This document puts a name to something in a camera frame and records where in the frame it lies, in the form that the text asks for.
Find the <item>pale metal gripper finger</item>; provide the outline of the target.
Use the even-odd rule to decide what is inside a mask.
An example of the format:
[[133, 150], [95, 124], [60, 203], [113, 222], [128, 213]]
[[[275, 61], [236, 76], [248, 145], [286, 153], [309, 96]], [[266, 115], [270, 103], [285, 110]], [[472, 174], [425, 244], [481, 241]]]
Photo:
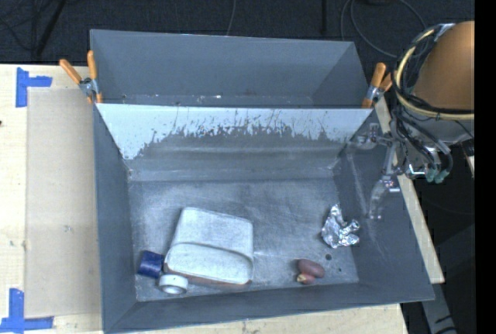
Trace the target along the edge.
[[387, 146], [388, 138], [382, 133], [377, 122], [372, 122], [365, 129], [355, 133], [344, 145], [339, 155], [344, 157], [354, 153], [365, 153], [379, 146]]
[[390, 194], [398, 193], [400, 188], [395, 176], [383, 175], [374, 184], [367, 205], [368, 219], [382, 219]]

